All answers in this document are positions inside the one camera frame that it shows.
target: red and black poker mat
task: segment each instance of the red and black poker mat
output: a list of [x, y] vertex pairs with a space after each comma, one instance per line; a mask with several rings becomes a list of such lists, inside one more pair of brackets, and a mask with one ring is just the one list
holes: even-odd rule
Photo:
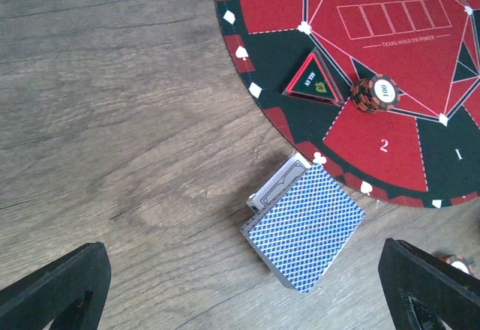
[[[479, 195], [480, 0], [215, 1], [255, 101], [303, 155], [320, 153], [338, 181], [406, 206]], [[329, 78], [311, 64], [312, 50]], [[354, 106], [350, 87], [375, 74], [397, 83], [400, 103], [370, 114]], [[295, 86], [332, 101], [282, 94]]]

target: stack of poker chips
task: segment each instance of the stack of poker chips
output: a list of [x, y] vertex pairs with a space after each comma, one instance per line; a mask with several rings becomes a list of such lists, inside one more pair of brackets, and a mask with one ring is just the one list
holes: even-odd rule
[[350, 89], [355, 106], [365, 113], [394, 109], [400, 102], [400, 89], [395, 81], [381, 73], [371, 79], [361, 79]]

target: white dotted line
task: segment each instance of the white dotted line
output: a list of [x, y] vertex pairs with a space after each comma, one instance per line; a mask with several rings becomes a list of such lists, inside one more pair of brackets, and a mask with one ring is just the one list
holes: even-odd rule
[[423, 177], [425, 179], [425, 187], [428, 191], [428, 183], [427, 183], [427, 173], [425, 172], [425, 163], [423, 162], [423, 153], [422, 153], [422, 144], [420, 143], [420, 133], [419, 133], [419, 124], [415, 120], [415, 129], [417, 129], [417, 139], [418, 139], [418, 150], [420, 150], [420, 160], [421, 160], [421, 167], [423, 168]]
[[345, 104], [342, 106], [342, 108], [340, 109], [340, 111], [338, 112], [337, 116], [335, 117], [334, 121], [331, 123], [330, 127], [328, 128], [325, 136], [323, 137], [322, 141], [325, 141], [325, 138], [327, 137], [327, 135], [329, 135], [329, 132], [330, 130], [333, 128], [333, 125], [335, 124], [335, 122], [337, 121], [338, 119], [338, 116], [340, 116], [340, 114], [342, 113], [342, 111], [344, 111], [345, 109], [345, 106], [348, 104], [348, 100], [350, 99], [350, 96], [345, 100]]
[[480, 130], [480, 126], [479, 124], [477, 123], [477, 121], [475, 121], [475, 119], [473, 118], [472, 114], [469, 113], [469, 111], [467, 110], [467, 108], [464, 106], [463, 107], [466, 111], [466, 113], [469, 115], [470, 118], [472, 118], [473, 122], [475, 122], [475, 125], [477, 125], [477, 128]]
[[270, 32], [291, 32], [292, 30], [296, 30], [296, 28], [284, 28], [282, 30], [270, 30], [270, 31], [258, 31], [258, 32], [251, 32], [250, 34], [268, 34]]

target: playing card box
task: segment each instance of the playing card box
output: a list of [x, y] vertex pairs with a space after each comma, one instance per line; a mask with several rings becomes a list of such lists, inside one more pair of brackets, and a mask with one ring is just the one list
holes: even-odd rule
[[[272, 195], [271, 202], [259, 201], [260, 207], [241, 233], [285, 287], [309, 293], [365, 213], [319, 163], [289, 178], [292, 158], [299, 159], [294, 155], [272, 176], [271, 184], [281, 183], [281, 190], [274, 191], [277, 196]], [[269, 194], [272, 188], [261, 194]]]
[[300, 153], [294, 152], [256, 193], [250, 195], [247, 205], [254, 212], [273, 205], [273, 202], [310, 168], [311, 164], [307, 159]]

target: triangular all in button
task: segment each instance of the triangular all in button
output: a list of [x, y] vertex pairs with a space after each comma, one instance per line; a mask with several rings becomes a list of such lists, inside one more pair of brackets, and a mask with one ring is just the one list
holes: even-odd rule
[[317, 49], [308, 55], [283, 95], [336, 106], [345, 102]]

